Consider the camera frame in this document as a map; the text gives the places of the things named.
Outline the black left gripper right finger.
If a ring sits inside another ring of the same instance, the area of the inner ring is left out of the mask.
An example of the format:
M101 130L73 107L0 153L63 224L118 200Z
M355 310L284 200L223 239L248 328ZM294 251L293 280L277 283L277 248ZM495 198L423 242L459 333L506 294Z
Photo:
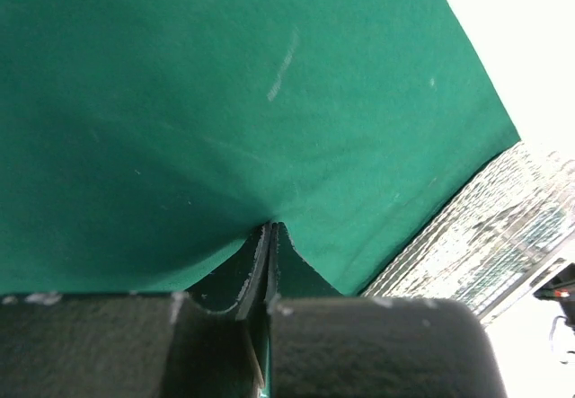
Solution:
M270 234L266 305L274 397L502 397L489 338L450 299L344 296Z

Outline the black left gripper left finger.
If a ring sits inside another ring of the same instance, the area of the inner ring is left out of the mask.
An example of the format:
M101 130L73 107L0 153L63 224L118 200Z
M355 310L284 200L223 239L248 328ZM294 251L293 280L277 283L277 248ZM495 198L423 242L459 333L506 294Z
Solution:
M259 396L271 230L182 291L2 296L2 396Z

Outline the green surgical cloth kit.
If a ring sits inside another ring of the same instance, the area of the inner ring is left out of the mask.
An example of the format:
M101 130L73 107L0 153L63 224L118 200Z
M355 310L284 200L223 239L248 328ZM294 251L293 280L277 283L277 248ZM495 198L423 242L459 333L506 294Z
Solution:
M1 0L1 289L183 289L278 220L353 295L518 140L447 0Z

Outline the silver wire mesh tray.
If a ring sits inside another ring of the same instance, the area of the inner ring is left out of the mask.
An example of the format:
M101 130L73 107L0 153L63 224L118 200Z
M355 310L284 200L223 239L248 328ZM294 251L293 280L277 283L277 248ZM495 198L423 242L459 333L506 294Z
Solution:
M367 286L446 298L488 325L574 261L574 159L519 142L465 184Z

